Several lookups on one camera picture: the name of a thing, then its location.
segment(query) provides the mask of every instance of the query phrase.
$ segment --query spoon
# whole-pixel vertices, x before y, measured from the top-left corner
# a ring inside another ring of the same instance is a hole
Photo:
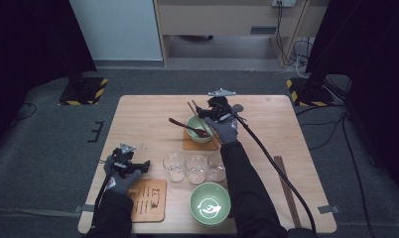
[[[205,131],[205,130],[196,129],[196,128],[187,126],[187,125],[185,125],[184,123],[181,123],[181,122],[179,122],[179,121],[177,121],[177,120],[175,120],[175,119],[173,119],[173,118],[170,118],[170,117],[169,117],[169,121],[172,122],[172,123],[175,124],[175,125],[178,125],[178,126],[181,126],[181,127],[185,127],[185,128],[188,128],[188,129],[192,130],[192,131],[195,132],[200,138],[207,138],[207,137],[209,137],[209,133],[208,133],[207,131]]]

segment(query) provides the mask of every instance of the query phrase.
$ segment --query glass cup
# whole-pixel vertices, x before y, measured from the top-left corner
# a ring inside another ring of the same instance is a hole
[[[163,159],[163,167],[171,181],[180,181],[185,176],[184,156],[180,153],[171,153]]]
[[[206,177],[206,157],[201,155],[191,155],[185,159],[188,180],[193,184],[200,184]]]
[[[208,157],[208,176],[213,181],[225,179],[225,167],[220,152],[213,153]]]

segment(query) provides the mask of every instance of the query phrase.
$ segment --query desk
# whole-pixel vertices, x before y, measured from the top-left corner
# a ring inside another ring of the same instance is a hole
[[[280,28],[278,7],[270,0],[154,0],[164,64],[168,62],[172,36],[271,36],[280,66],[283,53],[274,34],[279,31],[283,52],[289,56],[298,37],[314,37],[330,0],[297,0],[283,8]]]
[[[107,140],[101,154],[106,160],[119,143],[137,147],[134,163],[151,160],[151,167],[145,179],[164,179],[162,160],[170,152],[186,155],[199,153],[209,155],[215,151],[184,151],[183,128],[168,121],[172,117],[186,121],[193,115],[187,102],[194,100],[198,106],[207,108],[208,96],[202,95],[128,95],[118,104]],[[332,233],[336,224],[331,213],[320,214],[318,207],[328,205],[320,179],[308,151],[291,101],[287,96],[237,95],[228,97],[229,103],[242,104],[240,116],[247,119],[249,128],[262,141],[270,155],[282,156],[287,175],[310,207],[319,233]],[[243,144],[251,163],[263,180],[280,221],[287,229],[294,227],[288,204],[277,172],[244,128],[239,126],[238,139]],[[94,175],[86,204],[94,204],[104,180],[103,164],[99,164]],[[195,188],[187,178],[180,182],[168,180],[165,220],[156,223],[134,223],[133,233],[235,233],[233,219],[226,219],[215,227],[203,227],[190,214],[189,198]],[[304,227],[311,227],[305,209],[296,200],[298,213]],[[78,230],[86,233],[90,227],[91,212],[83,212]]]

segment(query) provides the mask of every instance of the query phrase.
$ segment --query person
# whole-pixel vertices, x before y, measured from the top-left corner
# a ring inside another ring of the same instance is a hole
[[[217,123],[209,118],[204,122],[212,127],[221,141],[221,157],[231,201],[231,212],[237,237],[253,238],[316,238],[314,231],[305,228],[286,230],[278,218],[267,190],[249,162],[242,144],[237,140],[237,121],[233,116]],[[128,210],[132,200],[125,195],[129,186],[141,173],[123,179],[113,174],[114,181],[106,188],[98,214],[87,237],[130,237],[132,222]]]

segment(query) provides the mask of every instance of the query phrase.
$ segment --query green bowl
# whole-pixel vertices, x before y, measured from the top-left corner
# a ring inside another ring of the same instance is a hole
[[[191,139],[197,143],[207,143],[211,140],[212,136],[214,135],[214,133],[212,133],[211,128],[208,125],[206,125],[206,123],[202,119],[199,119],[197,116],[190,117],[190,119],[188,119],[186,125],[188,125],[192,128],[195,128],[195,129],[202,129],[202,130],[203,130],[202,125],[204,125],[205,129],[211,135],[211,137],[201,138],[193,130],[186,129],[188,132],[188,135],[190,135]]]
[[[218,225],[227,218],[230,207],[228,192],[220,184],[205,182],[198,185],[191,194],[191,214],[202,225]]]

